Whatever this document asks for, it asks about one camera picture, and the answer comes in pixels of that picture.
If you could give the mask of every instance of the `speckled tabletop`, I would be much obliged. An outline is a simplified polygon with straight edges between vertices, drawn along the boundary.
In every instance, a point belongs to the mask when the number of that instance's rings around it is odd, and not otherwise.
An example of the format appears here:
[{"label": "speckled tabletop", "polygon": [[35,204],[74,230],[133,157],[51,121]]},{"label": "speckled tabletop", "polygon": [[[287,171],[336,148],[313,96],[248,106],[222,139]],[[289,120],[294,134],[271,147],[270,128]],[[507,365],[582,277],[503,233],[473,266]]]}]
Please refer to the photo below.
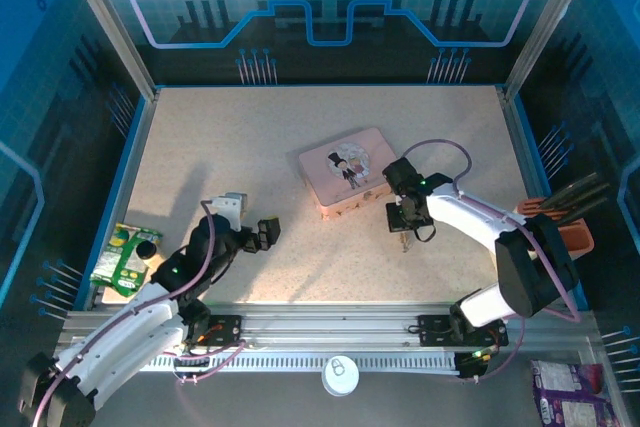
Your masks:
[{"label": "speckled tabletop", "polygon": [[[391,197],[321,220],[297,155],[369,127],[396,154],[423,139],[455,140],[474,161],[463,190],[508,209],[526,197],[493,87],[163,89],[125,221],[163,232],[171,253],[202,217],[202,198],[247,193],[245,225],[278,215],[278,244],[240,254],[209,301],[455,301],[495,282],[489,253],[442,223],[433,241],[403,253],[387,230]],[[409,157],[425,175],[465,167],[447,146]]]}]

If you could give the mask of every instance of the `glass panel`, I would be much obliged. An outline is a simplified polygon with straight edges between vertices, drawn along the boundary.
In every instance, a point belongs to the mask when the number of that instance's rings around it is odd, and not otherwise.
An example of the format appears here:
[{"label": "glass panel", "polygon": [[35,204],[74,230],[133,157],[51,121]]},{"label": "glass panel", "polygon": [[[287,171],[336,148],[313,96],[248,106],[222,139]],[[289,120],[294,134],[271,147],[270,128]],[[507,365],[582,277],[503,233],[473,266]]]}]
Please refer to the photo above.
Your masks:
[{"label": "glass panel", "polygon": [[610,184],[577,264],[603,332],[640,329],[639,6],[573,0],[520,92],[552,190],[594,170]]},{"label": "glass panel", "polygon": [[0,0],[0,17],[0,418],[15,426],[22,370],[53,352],[78,283],[44,264],[84,271],[139,95],[84,0]]},{"label": "glass panel", "polygon": [[113,0],[160,84],[500,83],[546,0]]}]

